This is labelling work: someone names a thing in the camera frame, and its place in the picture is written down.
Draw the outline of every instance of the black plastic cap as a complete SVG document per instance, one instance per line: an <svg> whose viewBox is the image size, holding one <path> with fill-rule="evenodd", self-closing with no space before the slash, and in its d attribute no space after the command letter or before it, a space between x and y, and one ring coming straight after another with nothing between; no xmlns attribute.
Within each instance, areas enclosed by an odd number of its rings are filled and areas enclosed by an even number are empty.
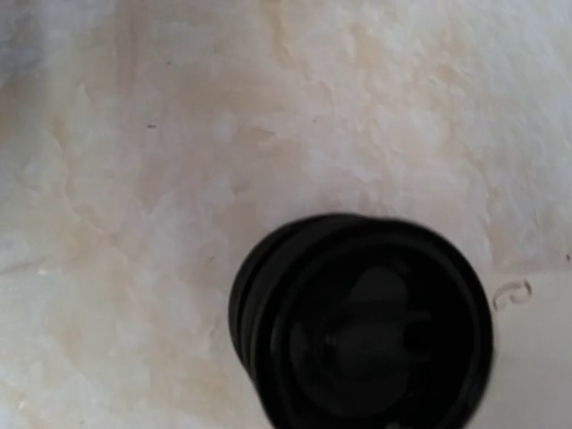
<svg viewBox="0 0 572 429"><path fill-rule="evenodd" d="M459 428L492 364L470 264L397 220L329 214L273 232L240 268L229 325L277 429Z"/></svg>

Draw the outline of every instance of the beige stain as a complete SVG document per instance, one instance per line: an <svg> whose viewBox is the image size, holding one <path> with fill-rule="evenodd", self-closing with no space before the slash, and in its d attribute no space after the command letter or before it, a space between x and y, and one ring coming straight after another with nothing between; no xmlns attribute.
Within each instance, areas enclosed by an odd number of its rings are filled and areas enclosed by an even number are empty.
<svg viewBox="0 0 572 429"><path fill-rule="evenodd" d="M231 349L228 291L257 240L327 210L428 224L484 279L559 270L500 320L502 344L520 339L511 317L526 314L536 331L521 349L550 349L541 328L567 312L535 311L567 290L572 206L566 127L546 118L568 118L572 38L549 14L530 2L504 14L470 2L47 1L47 51L0 88L0 237L26 250L0 265L11 345L0 400L22 416L0 424L267 427ZM492 38L493 22L512 31L512 63L483 47L508 40ZM561 68L529 52L531 35Z"/></svg>

